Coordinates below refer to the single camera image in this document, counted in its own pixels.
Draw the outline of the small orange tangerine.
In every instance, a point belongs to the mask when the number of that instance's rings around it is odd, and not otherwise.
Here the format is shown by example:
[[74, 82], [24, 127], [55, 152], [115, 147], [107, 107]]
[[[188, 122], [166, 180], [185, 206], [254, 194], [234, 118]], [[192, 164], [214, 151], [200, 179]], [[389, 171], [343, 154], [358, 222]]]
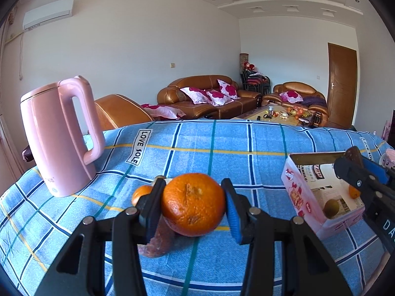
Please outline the small orange tangerine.
[[349, 185], [349, 195], [352, 199], [357, 199], [361, 196], [361, 192], [352, 185]]

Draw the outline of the green round fruit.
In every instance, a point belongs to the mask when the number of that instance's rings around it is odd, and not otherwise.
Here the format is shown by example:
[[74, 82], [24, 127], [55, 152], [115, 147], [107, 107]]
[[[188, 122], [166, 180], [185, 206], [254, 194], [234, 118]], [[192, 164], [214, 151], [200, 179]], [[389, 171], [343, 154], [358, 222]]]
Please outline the green round fruit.
[[339, 202], [336, 199], [329, 199], [323, 208], [323, 213], [328, 219], [333, 219], [339, 212]]

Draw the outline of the large orange tangerine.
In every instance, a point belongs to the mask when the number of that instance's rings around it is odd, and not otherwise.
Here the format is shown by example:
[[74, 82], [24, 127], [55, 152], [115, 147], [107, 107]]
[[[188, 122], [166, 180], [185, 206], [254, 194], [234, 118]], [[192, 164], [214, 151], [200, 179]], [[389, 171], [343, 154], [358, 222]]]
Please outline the large orange tangerine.
[[207, 235], [221, 223], [225, 210], [226, 194], [207, 174], [176, 176], [164, 188], [162, 215], [167, 225], [180, 235]]

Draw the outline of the dark brown round fruit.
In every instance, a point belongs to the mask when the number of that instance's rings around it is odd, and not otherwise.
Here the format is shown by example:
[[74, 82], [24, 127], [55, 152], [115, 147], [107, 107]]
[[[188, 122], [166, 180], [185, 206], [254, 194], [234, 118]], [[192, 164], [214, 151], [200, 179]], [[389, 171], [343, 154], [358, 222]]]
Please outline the dark brown round fruit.
[[360, 153], [360, 150], [357, 146], [352, 146], [351, 148], [347, 149], [344, 154], [345, 159], [353, 162], [360, 168], [364, 167], [363, 156]]

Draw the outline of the pink cartoon cup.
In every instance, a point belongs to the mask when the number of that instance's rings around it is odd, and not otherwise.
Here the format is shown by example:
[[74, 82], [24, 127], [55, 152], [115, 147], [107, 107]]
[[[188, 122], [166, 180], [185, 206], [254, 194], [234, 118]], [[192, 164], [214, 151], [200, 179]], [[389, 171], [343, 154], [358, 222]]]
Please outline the pink cartoon cup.
[[388, 148], [385, 153], [381, 155], [379, 160], [379, 165], [385, 168], [394, 169], [395, 168], [395, 150]]

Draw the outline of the black television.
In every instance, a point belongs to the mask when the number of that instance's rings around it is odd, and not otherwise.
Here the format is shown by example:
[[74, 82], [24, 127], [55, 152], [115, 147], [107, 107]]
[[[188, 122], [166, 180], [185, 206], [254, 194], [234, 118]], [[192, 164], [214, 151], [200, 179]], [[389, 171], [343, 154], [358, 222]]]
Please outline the black television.
[[388, 143], [390, 146], [394, 147], [395, 144], [395, 110], [393, 111], [390, 133], [388, 135]]

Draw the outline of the purple blanket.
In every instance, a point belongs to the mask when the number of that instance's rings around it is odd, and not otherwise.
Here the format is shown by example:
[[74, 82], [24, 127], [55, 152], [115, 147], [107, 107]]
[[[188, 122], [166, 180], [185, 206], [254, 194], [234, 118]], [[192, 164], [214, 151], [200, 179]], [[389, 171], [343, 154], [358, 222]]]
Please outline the purple blanket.
[[327, 107], [325, 98], [321, 98], [318, 96], [306, 96], [303, 98], [301, 104], [306, 107], [310, 107], [310, 106], [322, 106], [325, 108]]

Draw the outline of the wooden coffee table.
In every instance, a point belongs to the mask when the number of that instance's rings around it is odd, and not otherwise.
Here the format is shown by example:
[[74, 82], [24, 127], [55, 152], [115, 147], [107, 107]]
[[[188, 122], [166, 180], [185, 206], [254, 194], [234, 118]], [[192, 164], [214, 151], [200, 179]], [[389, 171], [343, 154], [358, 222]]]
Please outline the wooden coffee table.
[[313, 120], [313, 113], [307, 109], [290, 107], [278, 104], [269, 104], [261, 108], [248, 111], [237, 116], [235, 120], [262, 121], [290, 126], [309, 126]]

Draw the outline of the white magenta pillow middle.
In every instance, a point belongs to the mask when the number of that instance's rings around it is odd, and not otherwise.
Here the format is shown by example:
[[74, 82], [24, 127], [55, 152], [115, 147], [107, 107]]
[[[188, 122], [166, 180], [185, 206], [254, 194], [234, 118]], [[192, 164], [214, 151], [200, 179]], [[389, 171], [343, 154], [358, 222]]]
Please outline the white magenta pillow middle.
[[230, 99], [217, 90], [206, 90], [205, 93], [213, 106], [224, 106], [233, 102], [233, 99]]

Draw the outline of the brown wooden door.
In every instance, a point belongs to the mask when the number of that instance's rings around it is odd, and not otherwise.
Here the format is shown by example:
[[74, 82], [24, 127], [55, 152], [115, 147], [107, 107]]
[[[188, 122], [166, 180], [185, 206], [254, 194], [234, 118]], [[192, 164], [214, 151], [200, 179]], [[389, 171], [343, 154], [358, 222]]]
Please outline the brown wooden door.
[[357, 52], [328, 43], [328, 60], [329, 122], [338, 128], [349, 129], [352, 126], [357, 98]]

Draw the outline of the brown leather three-seat sofa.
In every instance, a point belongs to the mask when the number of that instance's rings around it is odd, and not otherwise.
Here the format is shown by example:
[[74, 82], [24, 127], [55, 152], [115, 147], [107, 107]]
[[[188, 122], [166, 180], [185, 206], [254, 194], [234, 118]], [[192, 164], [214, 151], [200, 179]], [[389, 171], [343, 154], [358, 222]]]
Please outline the brown leather three-seat sofa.
[[183, 119], [231, 119], [261, 106], [262, 95], [246, 91], [225, 75], [177, 79], [157, 94], [157, 103], [180, 109]]

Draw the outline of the white magenta pillow right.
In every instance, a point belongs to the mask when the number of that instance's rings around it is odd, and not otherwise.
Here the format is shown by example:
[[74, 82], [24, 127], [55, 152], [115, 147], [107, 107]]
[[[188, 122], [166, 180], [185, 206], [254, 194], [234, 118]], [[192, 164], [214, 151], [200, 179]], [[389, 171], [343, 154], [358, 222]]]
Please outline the white magenta pillow right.
[[238, 99], [237, 89], [232, 84], [224, 82], [221, 79], [218, 79], [217, 82], [219, 84], [220, 92], [222, 94], [233, 100]]

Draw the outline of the white magenta pillow left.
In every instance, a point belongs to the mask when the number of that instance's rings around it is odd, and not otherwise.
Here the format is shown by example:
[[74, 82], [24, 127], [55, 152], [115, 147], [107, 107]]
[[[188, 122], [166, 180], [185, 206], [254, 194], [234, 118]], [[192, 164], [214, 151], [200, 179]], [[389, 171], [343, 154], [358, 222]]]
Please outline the white magenta pillow left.
[[198, 104], [212, 104], [210, 97], [204, 90], [194, 87], [184, 87], [180, 89], [185, 95], [187, 95], [195, 105]]

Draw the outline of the stacked dark chairs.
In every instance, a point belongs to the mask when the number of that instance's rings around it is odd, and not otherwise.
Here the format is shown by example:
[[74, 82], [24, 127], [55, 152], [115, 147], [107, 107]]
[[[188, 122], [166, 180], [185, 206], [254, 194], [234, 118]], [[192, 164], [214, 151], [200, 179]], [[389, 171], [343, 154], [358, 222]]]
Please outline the stacked dark chairs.
[[271, 93], [271, 79], [260, 73], [254, 64], [244, 62], [240, 77], [245, 90], [258, 92], [262, 95]]

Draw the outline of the pink electric kettle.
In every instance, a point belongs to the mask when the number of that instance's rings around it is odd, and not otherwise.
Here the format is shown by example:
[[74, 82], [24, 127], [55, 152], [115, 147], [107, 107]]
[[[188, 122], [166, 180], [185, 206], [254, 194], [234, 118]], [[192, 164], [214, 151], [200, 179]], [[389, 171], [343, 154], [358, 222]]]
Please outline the pink electric kettle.
[[[77, 98], [92, 148], [85, 145], [73, 98]], [[80, 75], [36, 88], [21, 97], [21, 116], [36, 166], [50, 193], [70, 196], [94, 178], [94, 161], [104, 152], [105, 139], [92, 88]]]

